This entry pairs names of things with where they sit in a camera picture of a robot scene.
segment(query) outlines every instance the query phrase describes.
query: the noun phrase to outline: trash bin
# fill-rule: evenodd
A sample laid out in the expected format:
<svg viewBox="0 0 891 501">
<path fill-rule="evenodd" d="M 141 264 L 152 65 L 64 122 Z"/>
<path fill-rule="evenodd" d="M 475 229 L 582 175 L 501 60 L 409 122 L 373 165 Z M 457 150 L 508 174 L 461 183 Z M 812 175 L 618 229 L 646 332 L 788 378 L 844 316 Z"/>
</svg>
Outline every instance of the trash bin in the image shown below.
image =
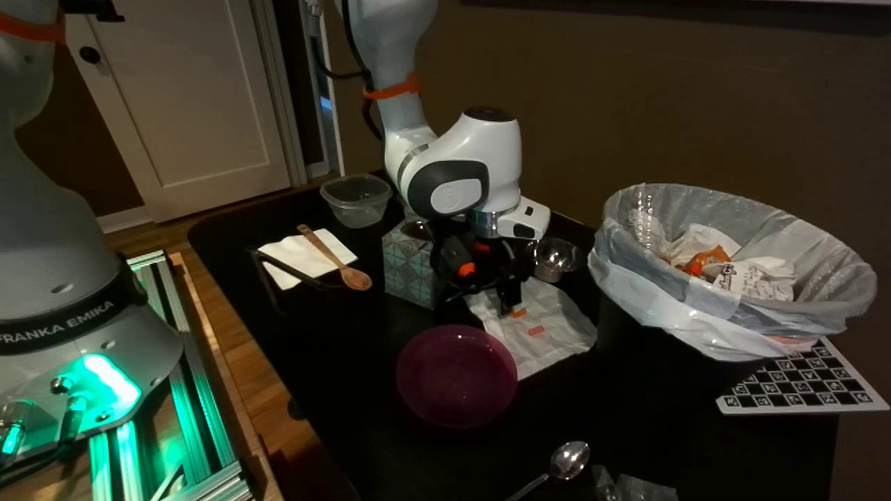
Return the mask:
<svg viewBox="0 0 891 501">
<path fill-rule="evenodd" d="M 739 299 L 671 268 L 649 241 L 711 227 L 735 257 L 778 257 L 794 268 L 794 300 Z M 604 463 L 661 484 L 686 484 L 716 412 L 714 402 L 773 357 L 807 350 L 865 316 L 876 270 L 833 234 L 757 200 L 636 183 L 604 204 L 587 270 L 599 299 L 599 408 Z"/>
<path fill-rule="evenodd" d="M 677 241 L 692 227 L 732 238 L 741 246 L 732 259 L 792 264 L 794 300 L 735 296 L 657 257 L 652 241 Z M 718 362 L 807 350 L 820 338 L 848 332 L 848 320 L 877 296 L 876 270 L 833 234 L 774 206 L 686 183 L 636 183 L 610 195 L 587 268 L 640 327 Z"/>
</svg>

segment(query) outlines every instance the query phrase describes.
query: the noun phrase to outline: white door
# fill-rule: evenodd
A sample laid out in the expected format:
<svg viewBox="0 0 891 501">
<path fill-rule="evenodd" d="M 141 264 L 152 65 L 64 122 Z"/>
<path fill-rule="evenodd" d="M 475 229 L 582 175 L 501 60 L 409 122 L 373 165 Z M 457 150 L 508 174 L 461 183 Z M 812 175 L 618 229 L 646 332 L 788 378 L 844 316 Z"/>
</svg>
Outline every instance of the white door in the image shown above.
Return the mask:
<svg viewBox="0 0 891 501">
<path fill-rule="evenodd" d="M 288 190 L 249 0 L 120 0 L 127 22 L 67 21 L 67 44 L 153 220 Z"/>
</svg>

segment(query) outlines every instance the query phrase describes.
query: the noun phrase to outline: wooden floor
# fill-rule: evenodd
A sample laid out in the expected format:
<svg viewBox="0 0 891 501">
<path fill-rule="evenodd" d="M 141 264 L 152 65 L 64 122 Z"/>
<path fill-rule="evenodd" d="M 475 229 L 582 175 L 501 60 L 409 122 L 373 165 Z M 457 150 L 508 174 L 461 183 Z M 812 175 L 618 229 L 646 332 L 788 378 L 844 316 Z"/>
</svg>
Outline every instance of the wooden floor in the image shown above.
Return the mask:
<svg viewBox="0 0 891 501">
<path fill-rule="evenodd" d="M 124 257 L 161 249 L 185 257 L 244 405 L 277 469 L 281 494 L 295 501 L 351 501 L 351 491 L 326 456 L 312 427 L 288 416 L 288 388 L 192 250 L 189 229 L 203 218 L 110 234 L 110 246 Z"/>
</svg>

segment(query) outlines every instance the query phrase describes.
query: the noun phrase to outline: purple bowl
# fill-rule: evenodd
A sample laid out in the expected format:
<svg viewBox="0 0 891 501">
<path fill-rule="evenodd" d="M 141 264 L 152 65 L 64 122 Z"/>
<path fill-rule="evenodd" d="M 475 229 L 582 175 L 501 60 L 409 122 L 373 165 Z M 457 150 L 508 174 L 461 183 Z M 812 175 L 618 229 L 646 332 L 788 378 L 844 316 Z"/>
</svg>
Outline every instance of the purple bowl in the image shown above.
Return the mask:
<svg viewBox="0 0 891 501">
<path fill-rule="evenodd" d="M 397 384 L 420 420 L 441 430 L 479 430 L 514 405 L 518 369 L 487 332 L 436 327 L 402 350 Z"/>
</svg>

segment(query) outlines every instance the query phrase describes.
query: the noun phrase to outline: green light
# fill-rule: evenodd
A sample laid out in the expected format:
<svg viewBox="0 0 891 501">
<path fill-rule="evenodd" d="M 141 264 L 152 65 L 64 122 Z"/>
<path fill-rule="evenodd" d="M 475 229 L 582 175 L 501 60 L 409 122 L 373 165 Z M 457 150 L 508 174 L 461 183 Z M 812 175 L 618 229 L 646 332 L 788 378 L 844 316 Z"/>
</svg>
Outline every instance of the green light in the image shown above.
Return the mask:
<svg viewBox="0 0 891 501">
<path fill-rule="evenodd" d="M 107 357 L 89 355 L 84 357 L 84 369 L 97 378 L 97 384 L 114 394 L 114 402 L 124 412 L 128 412 L 141 402 L 141 388 Z"/>
<path fill-rule="evenodd" d="M 3 437 L 0 455 L 15 456 L 21 452 L 21 444 L 24 444 L 24 424 L 15 424 Z"/>
</svg>

